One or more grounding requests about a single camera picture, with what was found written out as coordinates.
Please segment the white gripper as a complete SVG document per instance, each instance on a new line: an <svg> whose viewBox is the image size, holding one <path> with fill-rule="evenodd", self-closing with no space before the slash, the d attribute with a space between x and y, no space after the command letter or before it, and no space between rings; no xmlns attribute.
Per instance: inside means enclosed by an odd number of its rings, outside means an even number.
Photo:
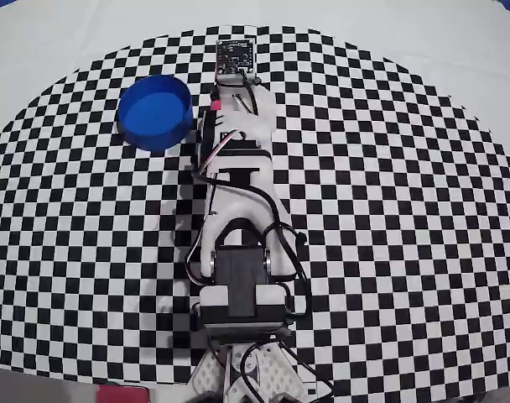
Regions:
<svg viewBox="0 0 510 403"><path fill-rule="evenodd" d="M237 82L216 82L221 101L221 110L225 112L243 112L256 114L269 126L276 125L277 104L275 94L263 85L258 76L249 77L247 84Z"/></svg>

